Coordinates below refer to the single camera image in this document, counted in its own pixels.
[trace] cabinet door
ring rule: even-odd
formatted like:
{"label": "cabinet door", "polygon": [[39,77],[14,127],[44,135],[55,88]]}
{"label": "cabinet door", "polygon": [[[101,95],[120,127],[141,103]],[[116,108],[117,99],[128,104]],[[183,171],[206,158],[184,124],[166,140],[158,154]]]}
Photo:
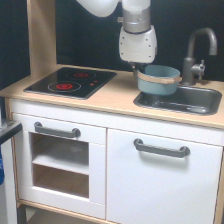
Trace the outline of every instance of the cabinet door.
{"label": "cabinet door", "polygon": [[[20,114],[13,118],[23,125],[15,137],[19,198],[105,219],[106,129]],[[80,135],[70,136],[75,129]]]}
{"label": "cabinet door", "polygon": [[[133,144],[190,149],[174,158],[140,152]],[[212,224],[222,148],[109,130],[107,219],[122,224]]]}

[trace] wooden frame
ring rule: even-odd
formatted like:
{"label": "wooden frame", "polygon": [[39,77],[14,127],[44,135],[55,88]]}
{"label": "wooden frame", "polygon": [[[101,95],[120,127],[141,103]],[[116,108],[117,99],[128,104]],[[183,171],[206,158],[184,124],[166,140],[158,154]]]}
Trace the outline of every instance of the wooden frame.
{"label": "wooden frame", "polygon": [[27,0],[31,77],[57,69],[55,0]]}

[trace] bowl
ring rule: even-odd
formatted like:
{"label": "bowl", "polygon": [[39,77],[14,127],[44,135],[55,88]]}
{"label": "bowl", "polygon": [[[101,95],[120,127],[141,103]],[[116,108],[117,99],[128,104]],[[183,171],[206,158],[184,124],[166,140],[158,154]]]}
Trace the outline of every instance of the bowl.
{"label": "bowl", "polygon": [[138,88],[143,93],[171,95],[181,81],[180,71],[162,65],[148,65],[138,70]]}

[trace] handle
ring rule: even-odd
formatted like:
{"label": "handle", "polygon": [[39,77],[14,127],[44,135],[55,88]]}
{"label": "handle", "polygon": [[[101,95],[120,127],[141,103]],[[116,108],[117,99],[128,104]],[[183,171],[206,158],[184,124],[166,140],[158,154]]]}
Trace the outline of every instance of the handle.
{"label": "handle", "polygon": [[141,139],[135,139],[134,145],[138,151],[154,153],[164,156],[171,156],[176,158],[184,158],[185,156],[188,156],[190,154],[190,149],[186,146],[181,147],[180,150],[165,149],[150,145],[144,145]]}
{"label": "handle", "polygon": [[161,83],[161,84],[173,84],[176,82],[180,82],[182,79],[180,76],[176,76],[174,78],[157,78],[149,75],[145,75],[138,71],[138,78],[147,81],[147,82],[154,82],[154,83]]}
{"label": "handle", "polygon": [[78,138],[81,135],[81,132],[79,129],[74,128],[71,132],[67,131],[61,131],[57,129],[51,129],[51,128],[45,128],[42,126],[40,122],[36,122],[34,124],[35,131],[41,134],[47,134],[47,135],[54,135],[58,137],[64,137],[64,138]]}

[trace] silver handle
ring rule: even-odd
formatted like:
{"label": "silver handle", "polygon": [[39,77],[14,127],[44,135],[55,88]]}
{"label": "silver handle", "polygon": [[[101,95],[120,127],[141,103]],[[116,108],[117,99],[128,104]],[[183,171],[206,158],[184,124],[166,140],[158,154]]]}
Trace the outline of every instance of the silver handle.
{"label": "silver handle", "polygon": [[81,132],[79,129],[74,128],[71,132],[67,131],[61,131],[57,129],[51,129],[51,128],[45,128],[42,126],[40,122],[36,122],[34,124],[35,131],[41,134],[47,134],[47,135],[54,135],[57,137],[64,137],[64,138],[78,138],[81,135]]}
{"label": "silver handle", "polygon": [[165,149],[160,147],[154,147],[151,145],[144,145],[141,139],[135,139],[134,145],[138,151],[154,153],[158,155],[171,156],[176,158],[184,158],[190,154],[190,149],[186,146],[180,148],[180,150]]}

